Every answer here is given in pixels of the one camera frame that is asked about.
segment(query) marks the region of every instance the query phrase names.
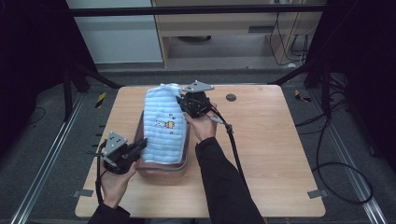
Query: embroidered cartoon design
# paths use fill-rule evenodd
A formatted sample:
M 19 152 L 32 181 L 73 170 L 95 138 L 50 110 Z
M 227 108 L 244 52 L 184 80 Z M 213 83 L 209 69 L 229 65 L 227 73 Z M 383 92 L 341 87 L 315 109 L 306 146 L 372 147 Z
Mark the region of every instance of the embroidered cartoon design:
M 164 121 L 156 120 L 155 122 L 156 125 L 160 127 L 164 127 L 168 129 L 173 129 L 175 127 L 175 123 L 173 121 L 164 122 Z

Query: gray floor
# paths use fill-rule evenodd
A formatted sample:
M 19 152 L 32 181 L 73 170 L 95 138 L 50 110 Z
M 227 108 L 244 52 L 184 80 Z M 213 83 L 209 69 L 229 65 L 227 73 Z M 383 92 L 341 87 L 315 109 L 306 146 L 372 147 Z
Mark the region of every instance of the gray floor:
M 213 36 L 207 42 L 186 42 L 175 38 L 170 51 L 170 63 L 167 68 L 142 70 L 123 73 L 103 73 L 104 76 L 124 85 L 147 85 L 176 82 L 190 84 L 195 79 L 210 83 L 266 83 L 286 75 L 290 68 L 278 66 L 271 56 L 269 46 L 263 36 Z M 304 90 L 304 76 L 298 76 L 283 86 L 290 113 L 299 123 L 319 114 L 314 102 L 297 100 L 294 90 L 301 91 L 302 96 L 314 97 L 317 90 Z M 102 133 L 102 125 L 110 113 L 117 90 L 112 90 L 102 83 L 89 79 L 92 87 L 89 93 L 75 94 L 82 96 L 81 109 L 68 133 L 56 161 L 51 167 L 48 178 L 39 191 L 35 206 L 29 220 L 38 223 L 85 223 L 76 217 L 74 209 L 77 198 L 72 197 L 74 190 L 82 189 L 86 174 L 91 166 L 92 156 L 87 151 L 94 151 Z M 101 92 L 106 92 L 106 99 L 100 108 L 95 108 Z M 334 95 L 334 101 L 342 100 L 342 95 Z M 8 223 L 17 211 L 26 192 L 28 192 L 41 164 L 63 125 L 64 103 L 62 86 L 43 91 L 37 98 L 37 109 L 31 121 L 26 125 L 19 141 L 15 142 L 12 154 L 5 160 L 0 170 L 0 223 Z M 332 125 L 339 132 L 348 153 L 359 168 L 374 185 L 375 201 L 388 223 L 396 223 L 396 189 L 395 174 L 382 158 L 371 157 L 365 141 L 353 116 L 347 112 L 347 105 L 332 114 Z M 313 132 L 320 129 L 322 120 L 298 128 L 298 133 Z M 315 166 L 315 155 L 319 133 L 300 134 L 305 154 L 311 167 Z M 320 148 L 320 162 L 340 161 L 334 141 L 327 131 Z M 357 194 L 344 168 L 326 167 L 322 170 L 326 181 L 345 197 L 357 200 Z M 315 178 L 320 189 L 324 189 L 317 174 Z M 366 210 L 361 205 L 346 203 L 334 195 L 323 198 L 327 213 L 321 218 L 291 218 L 291 223 L 372 223 Z M 269 218 L 269 223 L 286 223 L 285 218 Z

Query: wooden table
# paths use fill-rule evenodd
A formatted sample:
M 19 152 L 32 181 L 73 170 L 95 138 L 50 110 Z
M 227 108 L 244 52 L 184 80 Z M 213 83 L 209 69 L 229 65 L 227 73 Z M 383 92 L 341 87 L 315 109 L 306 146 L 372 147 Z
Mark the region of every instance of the wooden table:
M 103 139 L 110 131 L 134 139 L 146 90 L 153 86 L 121 88 L 108 118 Z M 226 95 L 236 95 L 229 102 Z M 263 217 L 321 217 L 325 208 L 321 198 L 310 199 L 308 191 L 317 189 L 300 139 L 291 119 L 283 92 L 278 86 L 215 86 L 206 95 L 218 105 L 226 121 L 233 125 L 239 158 L 252 198 Z M 217 138 L 229 161 L 233 151 L 223 126 Z M 132 217 L 208 217 L 201 173 L 195 157 L 198 142 L 190 136 L 186 174 L 178 179 L 133 176 L 120 206 Z M 84 189 L 94 190 L 96 160 L 93 160 Z M 80 197 L 79 217 L 90 217 L 97 207 L 95 193 Z

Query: folded towel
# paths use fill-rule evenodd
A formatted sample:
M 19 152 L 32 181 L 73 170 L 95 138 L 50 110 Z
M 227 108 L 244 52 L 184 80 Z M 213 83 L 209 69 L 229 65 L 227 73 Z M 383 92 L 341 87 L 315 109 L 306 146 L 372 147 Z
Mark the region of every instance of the folded towel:
M 180 163 L 187 130 L 176 99 L 180 94 L 177 84 L 161 84 L 147 91 L 143 129 L 148 144 L 142 151 L 143 162 Z

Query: black sleeve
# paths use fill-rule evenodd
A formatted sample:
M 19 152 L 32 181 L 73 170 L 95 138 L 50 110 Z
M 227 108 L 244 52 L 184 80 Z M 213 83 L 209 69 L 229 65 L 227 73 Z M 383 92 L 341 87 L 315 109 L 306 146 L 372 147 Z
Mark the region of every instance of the black sleeve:
M 103 203 L 99 204 L 95 213 L 91 217 L 88 224 L 108 224 L 118 223 L 127 224 L 129 221 L 129 213 L 121 207 L 113 209 Z
M 196 146 L 207 207 L 214 224 L 264 223 L 236 168 L 227 160 L 215 137 Z

